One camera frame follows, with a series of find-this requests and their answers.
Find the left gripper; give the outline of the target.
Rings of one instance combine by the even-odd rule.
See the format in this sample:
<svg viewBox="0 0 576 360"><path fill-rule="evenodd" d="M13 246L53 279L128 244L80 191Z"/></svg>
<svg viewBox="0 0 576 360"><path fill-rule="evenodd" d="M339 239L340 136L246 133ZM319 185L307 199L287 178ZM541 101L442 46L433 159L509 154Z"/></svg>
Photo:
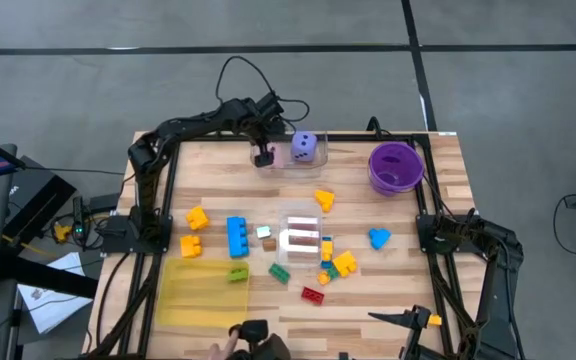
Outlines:
<svg viewBox="0 0 576 360"><path fill-rule="evenodd" d="M267 102L252 102L248 105L249 113L241 121L241 132L252 144L257 145L256 166L266 167L274 163L274 153L269 149L271 138L284 134L284 122L280 115L284 109L277 99Z"/></svg>

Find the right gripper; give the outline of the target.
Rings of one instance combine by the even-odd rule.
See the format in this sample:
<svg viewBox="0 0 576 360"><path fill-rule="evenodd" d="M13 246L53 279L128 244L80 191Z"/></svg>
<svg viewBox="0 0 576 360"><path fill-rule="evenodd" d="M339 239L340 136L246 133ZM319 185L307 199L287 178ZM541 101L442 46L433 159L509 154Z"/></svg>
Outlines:
<svg viewBox="0 0 576 360"><path fill-rule="evenodd" d="M401 360L419 360L419 339L421 332L427 327L431 312L425 308L414 305L411 310L400 314L382 314L369 312L368 315L377 320L401 326L409 330L405 345L400 350Z"/></svg>

